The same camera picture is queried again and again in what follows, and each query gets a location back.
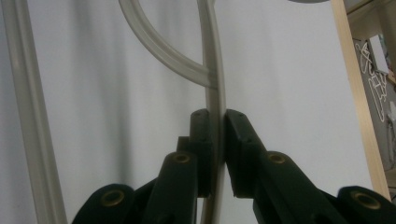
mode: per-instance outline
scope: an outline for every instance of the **curved plastic tube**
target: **curved plastic tube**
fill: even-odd
[[[217,88],[215,71],[185,57],[166,43],[149,23],[138,0],[120,0],[120,6],[134,34],[160,62],[198,85]]]
[[[216,22],[214,0],[198,0],[203,40],[204,66],[216,71],[216,90],[206,88],[206,107],[210,112],[212,126],[213,166],[212,195],[204,200],[201,223],[219,223],[219,211],[224,178],[224,115],[226,110],[224,75]]]
[[[28,6],[26,0],[2,0],[2,8],[37,223],[65,224]]]

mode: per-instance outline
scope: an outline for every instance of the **clear plastic tube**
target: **clear plastic tube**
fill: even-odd
[[[28,6],[26,0],[2,0],[2,8],[37,222],[64,224],[64,200],[50,138]]]

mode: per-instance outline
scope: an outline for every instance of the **screw hole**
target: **screw hole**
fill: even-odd
[[[174,156],[174,161],[179,162],[179,163],[186,163],[190,160],[190,157],[186,154],[176,154]]]
[[[363,207],[372,210],[377,210],[381,207],[381,203],[377,199],[373,198],[368,194],[361,193],[358,191],[353,191],[351,194],[352,194],[352,198]]]
[[[284,157],[276,155],[276,154],[269,155],[268,159],[270,159],[270,161],[277,163],[277,164],[282,164],[286,161]]]
[[[104,207],[112,207],[112,206],[115,206],[115,205],[121,203],[123,201],[124,197],[125,197],[124,192],[122,192],[119,189],[113,189],[113,190],[106,192],[102,196],[100,202],[101,202],[101,205]]]

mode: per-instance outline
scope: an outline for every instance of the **white wall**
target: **white wall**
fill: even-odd
[[[28,2],[71,222],[96,189],[137,189],[154,178],[205,93],[143,48],[117,1]],[[142,5],[166,40],[202,61],[194,1]],[[331,4],[218,0],[216,11],[227,106],[246,113],[266,147],[289,154],[319,188],[371,188]],[[3,30],[0,44],[3,59]],[[0,218],[35,223],[9,61],[0,68]],[[254,223],[252,201],[233,199],[228,176],[225,186],[221,223]]]

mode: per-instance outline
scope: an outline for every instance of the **black plastic part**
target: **black plastic part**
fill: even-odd
[[[282,223],[347,223],[290,157],[269,151],[260,162],[262,188]]]
[[[226,162],[238,198],[253,198],[259,155],[265,151],[246,115],[228,109],[226,113]]]
[[[212,138],[209,112],[200,109],[191,114],[190,137],[179,137],[177,151],[188,151],[198,159],[198,197],[211,193]]]
[[[387,199],[362,187],[342,188],[337,201],[340,212],[353,224],[394,224],[396,206]]]
[[[73,224],[122,224],[133,220],[134,190],[112,184],[97,190],[78,211]]]
[[[142,223],[195,223],[197,194],[195,155],[188,152],[169,154],[149,197]]]
[[[125,224],[142,223],[143,215],[149,202],[149,197],[154,189],[157,179],[153,179],[134,192],[134,206],[131,209],[131,222]]]

